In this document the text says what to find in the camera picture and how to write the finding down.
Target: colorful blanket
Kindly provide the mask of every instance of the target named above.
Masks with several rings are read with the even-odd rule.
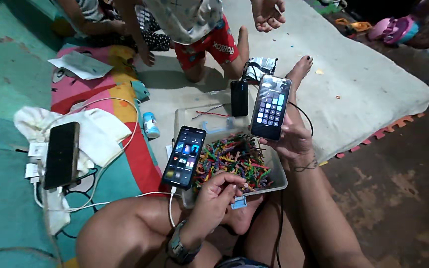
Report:
[[[83,101],[89,103],[107,97],[129,100],[137,105],[136,100],[143,100],[149,96],[143,83],[136,79],[137,76],[132,65],[127,62],[133,57],[132,49],[124,46],[89,48],[66,45],[59,51],[57,57],[73,50],[110,64],[114,68],[104,77],[94,80],[83,80],[67,70],[55,69],[51,84],[52,111],[67,113],[75,104]],[[125,153],[112,162],[101,176],[91,203],[114,201],[152,191],[166,191],[167,189],[160,184],[160,168],[145,136],[141,115],[137,114],[128,103],[116,99],[102,100],[88,107],[88,109],[93,108],[112,113],[130,130],[134,129],[137,117],[139,124]],[[121,148],[126,145],[128,139],[122,142]],[[100,167],[95,167],[89,174],[80,177],[78,183],[69,186],[66,198],[71,207],[79,207],[87,202],[99,170]],[[77,234],[86,221],[101,207],[87,208],[72,213],[71,223],[56,235],[63,260],[67,261],[68,267],[77,263],[73,259]]]

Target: white mattress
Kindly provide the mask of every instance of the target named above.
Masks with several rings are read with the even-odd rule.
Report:
[[[235,39],[241,25],[248,28],[250,56],[279,58],[276,76],[288,73],[302,55],[313,56],[314,65],[301,83],[297,100],[313,122],[320,162],[351,149],[405,115],[424,112],[429,105],[425,83],[382,54],[343,37],[301,0],[286,0],[286,23],[270,33],[255,30],[250,1],[228,0],[223,4]],[[210,67],[206,82],[195,85],[184,79],[173,50],[156,55],[154,67],[141,61],[136,66],[140,80],[152,94],[150,101],[141,104],[141,111],[153,112],[158,119],[162,135],[150,143],[163,169],[165,145],[173,137],[175,110],[196,106],[193,100],[183,101],[179,96],[223,90],[228,82],[221,79],[223,70],[211,56],[206,61]],[[318,69],[324,74],[316,74]]]

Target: small plastic bottle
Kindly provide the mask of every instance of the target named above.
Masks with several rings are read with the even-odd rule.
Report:
[[[155,115],[153,113],[143,114],[143,124],[145,126],[145,133],[150,139],[156,139],[160,137],[160,130],[156,125]]]

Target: white shirt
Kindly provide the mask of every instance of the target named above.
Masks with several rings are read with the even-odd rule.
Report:
[[[144,0],[162,30],[180,44],[190,45],[223,19],[222,0]]]

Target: metal watch band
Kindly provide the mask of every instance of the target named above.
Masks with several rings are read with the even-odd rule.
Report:
[[[188,251],[181,243],[180,229],[183,227],[185,223],[186,223],[186,220],[182,221],[180,224],[176,226],[172,239],[170,239],[170,242],[166,244],[166,253],[176,264],[179,264],[179,265],[185,265],[192,262],[196,254],[198,254],[198,252],[201,249],[201,245],[200,245],[199,248],[193,251]]]

